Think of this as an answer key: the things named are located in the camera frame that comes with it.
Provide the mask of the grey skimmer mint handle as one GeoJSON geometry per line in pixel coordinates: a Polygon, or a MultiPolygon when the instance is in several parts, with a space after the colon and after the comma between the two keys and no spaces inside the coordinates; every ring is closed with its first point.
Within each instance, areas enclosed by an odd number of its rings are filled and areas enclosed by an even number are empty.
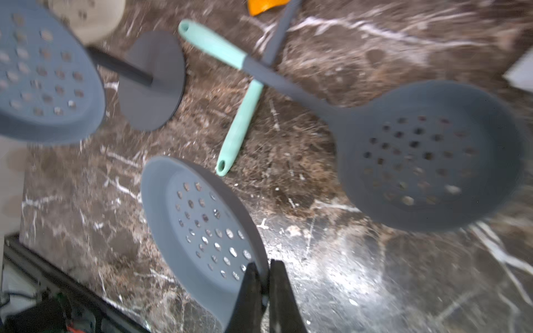
{"type": "Polygon", "coordinates": [[[105,89],[85,47],[38,1],[1,2],[1,135],[47,145],[90,137],[105,89]]]}

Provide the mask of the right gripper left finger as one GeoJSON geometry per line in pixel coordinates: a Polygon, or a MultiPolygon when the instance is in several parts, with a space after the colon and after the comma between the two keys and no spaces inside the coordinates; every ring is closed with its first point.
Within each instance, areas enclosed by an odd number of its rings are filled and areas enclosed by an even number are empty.
{"type": "Polygon", "coordinates": [[[247,265],[237,302],[225,333],[260,332],[263,315],[262,284],[254,262],[247,265]]]}

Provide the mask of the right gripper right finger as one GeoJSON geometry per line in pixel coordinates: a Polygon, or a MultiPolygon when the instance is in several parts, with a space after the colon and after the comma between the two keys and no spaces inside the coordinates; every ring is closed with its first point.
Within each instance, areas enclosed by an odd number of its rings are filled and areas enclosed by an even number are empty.
{"type": "Polygon", "coordinates": [[[269,331],[308,332],[292,291],[285,264],[276,259],[272,259],[270,263],[269,331]]]}

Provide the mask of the cream skimmer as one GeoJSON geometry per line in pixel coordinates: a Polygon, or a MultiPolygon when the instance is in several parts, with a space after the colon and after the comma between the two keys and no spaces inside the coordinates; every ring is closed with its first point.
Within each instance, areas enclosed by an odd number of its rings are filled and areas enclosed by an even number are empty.
{"type": "Polygon", "coordinates": [[[108,37],[121,22],[126,0],[44,0],[51,11],[84,44],[108,37]]]}

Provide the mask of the grey utensil rack stand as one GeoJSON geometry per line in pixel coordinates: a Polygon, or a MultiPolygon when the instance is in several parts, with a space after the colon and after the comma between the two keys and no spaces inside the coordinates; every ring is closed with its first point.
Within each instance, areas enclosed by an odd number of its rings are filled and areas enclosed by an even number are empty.
{"type": "Polygon", "coordinates": [[[185,57],[176,36],[142,34],[120,60],[97,47],[87,48],[97,65],[119,74],[119,104],[130,127],[153,131],[176,113],[185,91],[185,57]]]}

